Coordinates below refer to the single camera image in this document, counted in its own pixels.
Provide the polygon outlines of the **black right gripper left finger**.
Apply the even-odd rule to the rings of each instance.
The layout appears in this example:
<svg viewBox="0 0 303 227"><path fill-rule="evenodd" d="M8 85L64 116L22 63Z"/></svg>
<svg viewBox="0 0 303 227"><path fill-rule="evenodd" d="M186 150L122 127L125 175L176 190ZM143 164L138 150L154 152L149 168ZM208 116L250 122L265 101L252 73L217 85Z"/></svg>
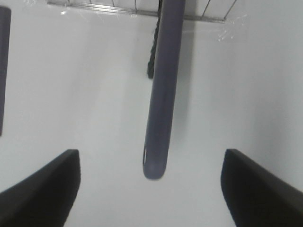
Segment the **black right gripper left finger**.
<svg viewBox="0 0 303 227"><path fill-rule="evenodd" d="M63 227L80 187L80 152L69 149L0 193L2 227Z"/></svg>

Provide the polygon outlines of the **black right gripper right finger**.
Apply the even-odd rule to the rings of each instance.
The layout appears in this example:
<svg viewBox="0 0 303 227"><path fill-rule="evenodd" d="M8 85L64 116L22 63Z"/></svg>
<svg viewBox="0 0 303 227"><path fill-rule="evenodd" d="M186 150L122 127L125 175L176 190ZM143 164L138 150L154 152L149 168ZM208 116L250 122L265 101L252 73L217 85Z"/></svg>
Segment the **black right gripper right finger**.
<svg viewBox="0 0 303 227"><path fill-rule="evenodd" d="M227 149L223 197L237 227L301 227L303 193L237 149Z"/></svg>

